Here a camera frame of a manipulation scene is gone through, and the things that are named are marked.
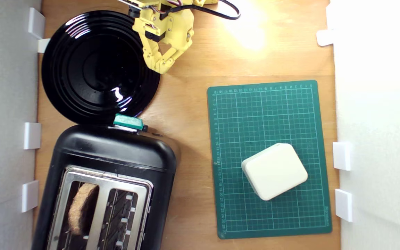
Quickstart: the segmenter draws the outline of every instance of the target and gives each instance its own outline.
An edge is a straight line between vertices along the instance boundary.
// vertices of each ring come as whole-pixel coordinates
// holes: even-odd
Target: black plate
[[[133,22],[119,12],[91,11],[52,36],[43,57],[43,85],[66,118],[110,124],[116,113],[137,116],[150,103],[160,74],[146,66]]]

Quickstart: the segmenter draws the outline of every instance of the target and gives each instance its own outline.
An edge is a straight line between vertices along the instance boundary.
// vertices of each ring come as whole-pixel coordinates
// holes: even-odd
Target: toaster slot
[[[130,191],[112,189],[109,192],[99,240],[100,250],[126,249],[137,199],[138,195]]]
[[[99,188],[97,185],[88,183],[81,189],[84,184],[85,182],[75,181],[70,185],[58,239],[58,249],[60,250],[84,250],[86,248]]]

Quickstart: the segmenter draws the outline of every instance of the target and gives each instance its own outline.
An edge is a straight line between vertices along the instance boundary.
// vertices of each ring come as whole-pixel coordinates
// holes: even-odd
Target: white box
[[[254,192],[265,201],[305,182],[308,173],[290,144],[278,143],[242,162]]]

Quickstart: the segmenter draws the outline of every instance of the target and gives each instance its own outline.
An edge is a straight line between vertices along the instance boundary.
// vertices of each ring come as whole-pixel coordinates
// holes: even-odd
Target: black cable
[[[233,5],[232,3],[228,2],[227,0],[219,0],[220,2],[224,2],[225,4],[227,4],[228,6],[230,6],[231,8],[233,8],[235,10],[235,12],[237,12],[237,16],[227,16],[223,13],[205,8],[205,7],[201,7],[201,6],[197,6],[197,5],[182,5],[182,6],[178,6],[178,7],[174,7],[171,8],[170,10],[166,11],[165,13],[169,13],[169,12],[179,12],[182,11],[184,9],[196,9],[199,11],[203,11],[206,12],[208,14],[212,14],[214,16],[218,16],[224,19],[229,19],[229,20],[236,20],[240,17],[240,10],[239,8],[237,8],[237,6]]]

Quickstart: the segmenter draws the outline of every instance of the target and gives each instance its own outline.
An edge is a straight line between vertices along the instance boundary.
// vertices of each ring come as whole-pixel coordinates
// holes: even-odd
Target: wire
[[[175,6],[182,6],[183,2],[181,0],[173,1],[173,0],[167,0],[168,3],[175,5]]]
[[[157,8],[155,8],[154,6],[150,6],[150,7],[151,7],[151,9],[152,9],[153,11],[155,11],[155,12],[157,12],[157,13],[166,14],[166,12],[161,11],[161,10],[157,10]]]
[[[236,20],[236,19],[240,18],[240,10],[239,10],[239,8],[237,8],[237,6],[233,5],[232,3],[228,2],[227,0],[219,0],[219,1],[225,3],[226,5],[228,5],[231,8],[233,8],[235,10],[235,12],[237,13],[237,16],[228,16],[228,15],[225,15],[223,13],[220,13],[220,12],[217,12],[217,11],[205,8],[205,7],[197,6],[197,5],[177,6],[177,7],[171,8],[168,11],[157,10],[154,6],[151,6],[151,9],[154,10],[155,12],[160,13],[160,14],[179,12],[179,11],[182,11],[182,10],[185,10],[185,9],[196,9],[196,10],[203,11],[203,12],[206,12],[208,14],[212,14],[214,16],[218,16],[218,17],[221,17],[221,18],[224,18],[224,19]]]
[[[180,3],[176,1],[167,0],[167,2],[175,6],[180,6]]]

